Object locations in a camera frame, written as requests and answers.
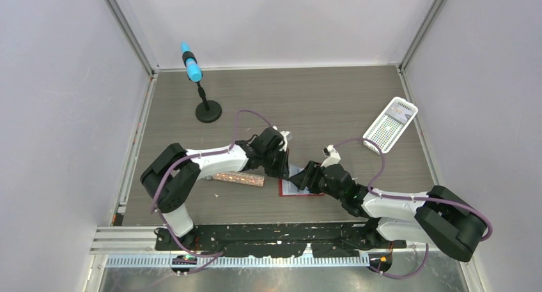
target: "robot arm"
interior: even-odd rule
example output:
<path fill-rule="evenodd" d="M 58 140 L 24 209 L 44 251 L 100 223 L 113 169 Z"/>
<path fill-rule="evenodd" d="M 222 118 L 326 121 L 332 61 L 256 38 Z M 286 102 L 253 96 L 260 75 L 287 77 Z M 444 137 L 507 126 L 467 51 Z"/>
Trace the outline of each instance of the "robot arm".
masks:
<path fill-rule="evenodd" d="M 365 239 L 373 245 L 384 240 L 408 240 L 436 245 L 443 253 L 459 261 L 470 261 L 486 230 L 485 223 L 469 211 L 448 204 L 424 201 L 432 197 L 468 205 L 450 190 L 434 186 L 429 192 L 413 194 L 385 192 L 359 185 L 339 164 L 339 153 L 328 146 L 320 164 L 310 161 L 300 173 L 290 177 L 298 188 L 326 193 L 341 202 L 354 217 L 369 219 Z M 407 197 L 405 200 L 388 196 Z"/>
<path fill-rule="evenodd" d="M 484 222 L 469 211 L 417 200 L 433 197 L 466 204 L 450 190 L 435 186 L 429 192 L 403 194 L 374 189 L 376 196 L 352 180 L 339 164 L 341 157 L 331 145 L 324 149 L 326 159 L 322 163 L 310 161 L 302 172 L 289 177 L 288 139 L 289 132 L 269 127 L 248 141 L 236 141 L 227 153 L 205 157 L 197 155 L 226 148 L 185 150 L 178 143 L 171 144 L 141 175 L 141 183 L 154 197 L 167 169 L 177 160 L 194 155 L 176 168 L 176 175 L 168 176 L 157 201 L 157 208 L 179 238 L 194 226 L 185 201 L 197 180 L 216 173 L 263 167 L 267 176 L 290 180 L 298 188 L 307 187 L 312 193 L 326 193 L 340 201 L 349 214 L 369 219 L 361 228 L 363 240 L 367 242 L 363 249 L 408 240 L 434 244 L 454 259 L 470 261 L 486 230 Z M 389 199 L 382 197 L 384 194 L 409 199 Z"/>
<path fill-rule="evenodd" d="M 236 141 L 227 153 L 194 157 L 182 162 L 175 169 L 175 176 L 168 176 L 157 201 L 157 208 L 175 235 L 182 237 L 194 227 L 185 201 L 196 181 L 217 173 L 240 172 L 258 167 L 263 167 L 267 176 L 287 178 L 287 147 L 290 137 L 287 131 L 279 132 L 276 127 L 269 127 L 248 141 Z M 185 156 L 202 155 L 227 148 L 228 146 L 210 150 L 185 150 L 178 143 L 171 144 L 143 172 L 140 181 L 147 193 L 154 197 L 162 177 L 174 162 Z"/>

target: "metal rod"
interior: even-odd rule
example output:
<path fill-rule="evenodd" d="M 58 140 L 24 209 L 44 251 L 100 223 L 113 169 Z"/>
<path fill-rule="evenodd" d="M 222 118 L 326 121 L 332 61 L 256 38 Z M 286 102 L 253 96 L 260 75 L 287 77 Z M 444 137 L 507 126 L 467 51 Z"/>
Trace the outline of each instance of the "metal rod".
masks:
<path fill-rule="evenodd" d="M 197 84 L 197 93 L 199 94 L 199 97 L 203 101 L 203 106 L 205 107 L 205 110 L 209 111 L 211 107 L 209 107 L 209 103 L 207 102 L 207 97 L 205 95 L 205 90 L 201 87 L 201 84 L 196 82 Z"/>
<path fill-rule="evenodd" d="M 401 64 L 399 65 L 399 69 L 401 72 L 405 71 L 405 68 L 409 64 L 410 60 L 412 60 L 412 56 L 414 55 L 414 52 L 418 49 L 418 46 L 422 42 L 423 38 L 425 37 L 425 34 L 429 30 L 430 26 L 432 25 L 433 21 L 438 15 L 438 12 L 444 5 L 446 0 L 434 0 L 433 4 L 429 8 L 429 12 L 425 16 L 422 24 L 420 25 L 420 28 L 418 29 L 418 32 L 416 32 L 416 36 L 414 37 L 414 40 L 410 44 L 408 50 L 406 51 L 405 57 L 403 58 Z"/>
<path fill-rule="evenodd" d="M 134 173 L 136 170 L 137 156 L 139 150 L 141 149 L 141 143 L 143 141 L 143 133 L 145 132 L 145 126 L 147 125 L 147 119 L 149 116 L 151 101 L 154 96 L 156 80 L 158 79 L 158 74 L 155 74 L 153 78 L 149 81 L 146 93 L 141 103 L 141 109 L 139 110 L 139 118 L 137 120 L 137 125 L 135 126 L 135 134 L 133 139 L 133 144 L 130 147 L 130 153 L 125 162 L 125 170 L 123 179 L 119 189 L 118 202 L 116 204 L 115 213 L 121 213 L 118 211 L 118 207 L 122 204 L 126 205 L 128 203 L 128 196 L 130 195 L 130 189 L 132 188 L 132 182 L 134 180 Z"/>
<path fill-rule="evenodd" d="M 410 90 L 410 85 L 408 85 L 407 75 L 401 72 L 399 67 L 397 67 L 397 73 L 399 74 L 399 78 L 401 79 L 401 84 L 403 85 L 403 91 L 405 91 L 406 100 L 408 102 L 416 104 L 414 96 L 412 95 L 412 91 Z M 433 163 L 433 158 L 431 156 L 431 153 L 429 152 L 429 146 L 427 144 L 427 140 L 425 139 L 425 136 L 423 136 L 421 124 L 422 122 L 420 122 L 420 116 L 416 114 L 416 116 L 414 117 L 414 125 L 416 127 L 416 132 L 418 133 L 418 138 L 420 139 L 420 143 L 422 144 L 422 150 L 424 152 L 425 159 L 429 167 L 431 179 L 433 179 L 434 184 L 439 185 L 440 182 L 438 181 L 437 169 Z"/>
<path fill-rule="evenodd" d="M 120 29 L 128 40 L 128 43 L 133 48 L 137 58 L 140 60 L 141 64 L 147 71 L 147 74 L 149 76 L 152 76 L 154 74 L 154 68 L 151 66 L 151 63 L 145 55 L 143 48 L 141 48 L 139 42 L 137 41 L 136 34 L 130 27 L 130 24 L 126 19 L 126 16 L 124 16 L 124 13 L 122 12 L 122 9 L 120 8 L 117 0 L 105 0 L 105 3 L 111 10 L 111 13 L 113 13 L 113 17 L 116 19 Z"/>

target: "gray tabletop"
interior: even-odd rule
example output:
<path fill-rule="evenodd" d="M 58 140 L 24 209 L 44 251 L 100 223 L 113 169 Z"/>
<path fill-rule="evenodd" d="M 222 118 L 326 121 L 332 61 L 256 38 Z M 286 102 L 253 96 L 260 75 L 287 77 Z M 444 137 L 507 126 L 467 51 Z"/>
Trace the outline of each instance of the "gray tabletop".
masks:
<path fill-rule="evenodd" d="M 304 167 L 309 160 L 323 160 L 321 151 L 328 144 L 361 136 L 393 97 L 405 97 L 393 66 L 220 70 L 205 72 L 201 82 L 208 98 L 222 105 L 222 117 L 215 123 L 196 119 L 194 110 L 201 101 L 185 73 L 159 74 L 123 225 L 161 224 L 148 213 L 151 199 L 139 182 L 141 173 L 173 142 L 189 149 L 228 145 L 239 109 L 258 111 L 279 130 L 291 131 L 290 164 Z M 265 126 L 244 114 L 239 139 L 260 134 Z M 339 152 L 342 165 L 358 183 L 366 185 L 380 168 L 380 157 L 357 142 Z M 414 125 L 386 154 L 386 161 L 375 187 L 422 192 L 433 186 Z M 269 177 L 263 188 L 202 180 L 186 204 L 196 224 L 356 220 L 329 196 L 279 197 L 278 181 Z"/>

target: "black round base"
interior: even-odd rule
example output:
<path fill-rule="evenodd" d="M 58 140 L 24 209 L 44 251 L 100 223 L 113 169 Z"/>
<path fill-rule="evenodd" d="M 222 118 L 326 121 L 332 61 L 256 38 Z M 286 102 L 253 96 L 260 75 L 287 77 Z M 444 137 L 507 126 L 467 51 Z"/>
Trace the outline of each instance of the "black round base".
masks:
<path fill-rule="evenodd" d="M 209 100 L 210 110 L 205 110 L 203 102 L 196 107 L 196 118 L 202 123 L 212 123 L 222 115 L 222 107 L 214 100 Z"/>

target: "cable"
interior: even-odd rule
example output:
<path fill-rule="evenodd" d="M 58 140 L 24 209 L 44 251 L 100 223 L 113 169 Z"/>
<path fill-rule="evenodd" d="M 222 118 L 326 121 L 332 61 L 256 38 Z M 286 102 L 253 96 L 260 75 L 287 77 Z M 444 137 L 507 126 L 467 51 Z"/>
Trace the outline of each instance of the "cable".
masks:
<path fill-rule="evenodd" d="M 211 263 L 213 263 L 218 257 L 214 257 L 213 259 L 211 259 L 209 262 L 205 263 L 204 265 L 200 266 L 199 268 L 196 268 L 194 270 L 191 270 L 189 272 L 185 272 L 184 274 L 185 275 L 190 275 L 190 274 L 194 274 L 194 273 L 198 273 L 200 272 L 201 270 L 203 270 L 206 266 L 210 265 Z M 184 261 L 182 259 L 173 259 L 173 261 L 175 260 L 180 260 L 184 263 L 190 263 L 190 264 L 194 264 L 196 263 L 195 261 Z M 150 288 L 154 287 L 154 286 L 157 286 L 158 284 L 160 284 L 162 281 L 172 277 L 173 275 L 175 275 L 175 273 L 169 273 L 165 276 L 162 276 L 161 278 L 158 278 L 157 280 L 155 280 L 154 282 L 152 282 L 151 284 L 149 284 L 148 286 L 146 286 L 145 288 L 135 288 L 135 289 L 132 289 L 132 288 L 123 288 L 123 287 L 120 287 L 118 286 L 119 283 L 120 283 L 120 279 L 121 279 L 121 276 L 119 275 L 115 281 L 113 282 L 113 285 L 111 287 L 111 291 L 115 291 L 116 288 L 119 288 L 121 289 L 122 291 L 126 291 L 126 292 L 140 292 L 140 291 L 147 291 L 149 290 Z"/>
<path fill-rule="evenodd" d="M 380 194 L 376 193 L 373 190 L 373 183 L 376 181 L 376 179 L 378 179 L 378 177 L 380 177 L 380 175 L 384 172 L 384 169 L 386 167 L 386 159 L 384 158 L 384 154 L 382 153 L 382 150 L 380 149 L 380 147 L 378 147 L 378 145 L 375 142 L 373 142 L 373 141 L 371 141 L 369 139 L 365 139 L 364 137 L 354 137 L 354 138 L 351 138 L 351 139 L 347 139 L 347 140 L 344 140 L 343 142 L 340 142 L 337 145 L 334 145 L 334 147 L 337 148 L 340 145 L 343 145 L 343 144 L 346 144 L 346 143 L 352 142 L 352 141 L 365 141 L 365 142 L 368 142 L 369 144 L 373 145 L 376 148 L 376 150 L 378 150 L 378 153 L 380 154 L 380 158 L 382 159 L 382 166 L 381 166 L 379 172 L 373 178 L 371 178 L 371 180 L 367 184 L 367 189 L 369 190 L 369 192 L 371 194 L 373 194 L 374 196 L 382 196 L 384 198 L 398 199 L 398 200 L 401 200 L 401 201 L 409 201 L 411 199 L 413 199 L 414 201 L 432 201 L 434 203 L 448 204 L 450 206 L 465 209 L 465 210 L 469 211 L 470 213 L 474 214 L 475 216 L 477 216 L 479 219 L 481 219 L 484 222 L 484 224 L 486 224 L 486 227 L 488 228 L 487 233 L 480 239 L 480 241 L 483 242 L 483 241 L 485 241 L 485 240 L 487 240 L 487 239 L 489 239 L 491 237 L 491 235 L 493 234 L 493 225 L 491 224 L 490 220 L 485 215 L 483 215 L 480 211 L 474 209 L 471 206 L 467 206 L 466 204 L 461 204 L 461 203 L 457 203 L 455 201 L 448 201 L 446 199 L 433 198 L 433 197 L 414 197 L 414 198 L 411 198 L 411 197 L 408 197 L 408 196 L 397 196 L 397 195 L 389 195 L 389 194 L 380 195 Z"/>
<path fill-rule="evenodd" d="M 392 256 L 393 256 L 393 243 L 394 243 L 394 242 L 391 241 L 390 246 L 389 246 L 389 248 L 388 248 L 388 251 L 389 251 L 388 255 L 389 255 L 391 258 L 392 258 Z"/>
<path fill-rule="evenodd" d="M 426 264 L 427 262 L 427 257 L 429 257 L 429 244 L 426 244 L 425 245 L 425 256 L 424 256 L 424 259 L 422 260 L 422 263 L 420 264 L 420 266 L 418 267 L 418 269 L 408 275 L 394 275 L 394 274 L 389 274 L 389 273 L 385 273 L 385 272 L 382 272 L 380 271 L 380 263 L 378 264 L 378 268 L 375 268 L 374 266 L 369 266 L 369 268 L 373 271 L 375 271 L 376 273 L 380 273 L 380 275 L 382 276 L 385 276 L 385 277 L 388 277 L 388 278 L 393 278 L 393 279 L 407 279 L 407 278 L 411 278 L 413 276 L 416 276 L 418 275 L 424 265 Z"/>
<path fill-rule="evenodd" d="M 239 114 L 241 112 L 252 113 L 252 114 L 260 117 L 261 119 L 263 119 L 269 125 L 269 127 L 273 126 L 273 124 L 271 124 L 271 122 L 269 122 L 269 120 L 267 120 L 266 118 L 264 118 L 262 115 L 260 115 L 259 113 L 255 112 L 255 111 L 246 110 L 246 109 L 242 109 L 242 110 L 237 111 L 237 114 L 235 115 L 235 125 L 233 126 L 233 139 L 231 140 L 231 143 L 228 146 L 228 148 L 226 148 L 225 150 L 209 151 L 207 153 L 185 156 L 185 157 L 182 157 L 181 159 L 175 161 L 173 164 L 171 164 L 169 169 L 167 169 L 166 173 L 164 174 L 164 177 L 162 177 L 162 180 L 160 181 L 160 184 L 158 185 L 158 188 L 156 189 L 156 193 L 154 194 L 153 201 L 152 201 L 152 204 L 151 204 L 151 212 L 150 213 L 153 213 L 156 210 L 158 197 L 160 196 L 160 193 L 162 192 L 162 189 L 164 188 L 164 185 L 166 184 L 167 177 L 169 177 L 171 172 L 173 172 L 177 168 L 177 166 L 179 166 L 179 164 L 183 163 L 186 160 L 190 160 L 190 159 L 196 158 L 196 157 L 206 157 L 206 156 L 221 155 L 223 153 L 229 152 L 233 148 L 233 146 L 235 145 L 235 140 L 237 139 L 237 132 L 238 132 L 237 123 L 239 122 Z"/>
<path fill-rule="evenodd" d="M 264 118 L 262 115 L 260 115 L 259 113 L 255 112 L 255 111 L 252 111 L 252 110 L 246 110 L 246 109 L 242 109 L 242 110 L 239 110 L 237 111 L 237 114 L 235 115 L 235 124 L 234 124 L 234 127 L 233 127 L 233 138 L 231 140 L 231 144 L 224 150 L 219 150 L 219 151 L 211 151 L 211 152 L 207 152 L 207 153 L 202 153 L 202 154 L 195 154 L 195 155 L 189 155 L 189 156 L 186 156 L 186 157 L 183 157 L 177 161 L 175 161 L 166 171 L 166 173 L 164 174 L 164 176 L 162 177 L 162 180 L 160 181 L 160 184 L 158 185 L 158 188 L 156 189 L 156 193 L 154 194 L 153 196 L 153 200 L 152 200 L 152 204 L 151 204 L 151 213 L 154 213 L 154 212 L 157 212 L 158 213 L 158 216 L 160 217 L 160 219 L 162 220 L 162 222 L 166 225 L 166 228 L 167 230 L 169 231 L 169 234 L 171 234 L 173 240 L 175 241 L 175 243 L 177 244 L 177 246 L 179 246 L 179 248 L 181 248 L 182 250 L 184 250 L 185 252 L 188 252 L 190 255 L 193 255 L 193 256 L 196 256 L 196 257 L 200 257 L 200 258 L 208 258 L 208 257 L 212 257 L 213 259 L 211 259 L 209 262 L 205 263 L 204 265 L 194 269 L 194 270 L 191 270 L 189 272 L 186 272 L 185 275 L 188 275 L 188 274 L 193 274 L 193 273 L 198 273 L 200 272 L 201 270 L 203 270 L 206 266 L 210 265 L 211 263 L 213 263 L 218 257 L 220 257 L 222 255 L 222 252 L 216 252 L 215 254 L 210 254 L 210 255 L 203 255 L 203 254 L 197 254 L 195 252 L 192 252 L 191 250 L 189 250 L 188 248 L 186 248 L 180 241 L 179 239 L 177 238 L 177 236 L 175 235 L 175 232 L 173 231 L 173 229 L 171 228 L 171 226 L 169 225 L 169 223 L 167 223 L 167 220 L 166 218 L 164 218 L 164 215 L 162 214 L 162 212 L 160 212 L 160 210 L 158 210 L 157 208 L 157 201 L 158 201 L 158 197 L 160 196 L 160 193 L 162 192 L 162 189 L 164 188 L 164 185 L 166 184 L 166 181 L 167 181 L 167 178 L 169 177 L 169 175 L 171 174 L 171 172 L 173 172 L 177 166 L 179 166 L 179 164 L 181 164 L 182 162 L 186 161 L 186 160 L 189 160 L 189 159 L 192 159 L 192 158 L 196 158 L 196 157 L 206 157 L 206 156 L 212 156 L 212 155 L 220 155 L 220 154 L 223 154 L 223 153 L 227 153 L 229 152 L 233 146 L 235 145 L 235 140 L 237 139 L 237 132 L 238 132 L 238 122 L 239 122 L 239 114 L 241 112 L 248 112 L 248 113 L 252 113 L 256 116 L 258 116 L 259 118 L 263 119 L 267 125 L 269 127 L 272 127 L 273 124 L 271 124 L 271 122 L 269 122 L 269 120 L 267 120 L 266 118 Z"/>
<path fill-rule="evenodd" d="M 376 148 L 376 150 L 378 150 L 378 154 L 380 154 L 380 158 L 382 159 L 382 166 L 381 166 L 380 170 L 378 171 L 378 173 L 374 177 L 371 178 L 371 180 L 369 180 L 369 183 L 367 184 L 367 189 L 369 190 L 369 193 L 373 194 L 374 196 L 381 196 L 381 197 L 389 198 L 389 199 L 398 199 L 398 200 L 402 200 L 402 201 L 409 201 L 411 199 L 413 199 L 415 201 L 432 201 L 432 202 L 435 202 L 435 203 L 448 204 L 448 205 L 455 206 L 455 207 L 458 207 L 458 208 L 463 208 L 463 209 L 473 213 L 475 216 L 477 216 L 479 219 L 481 219 L 486 224 L 486 227 L 488 228 L 488 232 L 481 238 L 481 242 L 489 239 L 490 236 L 493 234 L 493 226 L 492 226 L 490 220 L 487 217 L 485 217 L 480 211 L 474 209 L 471 206 L 467 206 L 466 204 L 461 204 L 461 203 L 457 203 L 455 201 L 448 201 L 446 199 L 439 199 L 439 198 L 432 198 L 432 197 L 414 197 L 414 198 L 411 198 L 411 197 L 396 196 L 396 195 L 389 195 L 389 194 L 380 195 L 379 193 L 376 193 L 373 190 L 373 183 L 378 179 L 378 177 L 380 177 L 380 175 L 382 175 L 382 173 L 384 172 L 384 169 L 386 167 L 386 159 L 384 157 L 384 154 L 382 153 L 382 150 L 380 149 L 380 147 L 378 147 L 378 145 L 375 142 L 373 142 L 372 140 L 366 139 L 364 137 L 354 137 L 354 138 L 351 138 L 351 139 L 347 139 L 347 140 L 344 140 L 343 142 L 335 144 L 334 147 L 338 148 L 340 145 L 343 145 L 343 144 L 346 144 L 346 143 L 352 142 L 352 141 L 365 141 L 365 142 L 368 142 L 369 144 L 373 145 Z M 412 273 L 410 273 L 408 275 L 393 275 L 393 274 L 384 273 L 384 272 L 380 271 L 380 267 L 378 267 L 378 269 L 376 269 L 376 268 L 374 268 L 374 266 L 369 266 L 369 268 L 372 269 L 375 272 L 379 272 L 381 275 L 386 276 L 388 278 L 407 279 L 407 278 L 410 278 L 410 277 L 412 277 L 414 275 L 417 275 L 419 272 L 421 272 L 421 270 L 423 269 L 425 263 L 427 262 L 427 257 L 428 256 L 429 256 L 429 244 L 426 244 L 425 245 L 425 256 L 424 256 L 424 259 L 423 259 L 420 267 L 418 267 L 418 269 L 416 271 L 414 271 L 414 272 L 412 272 Z"/>

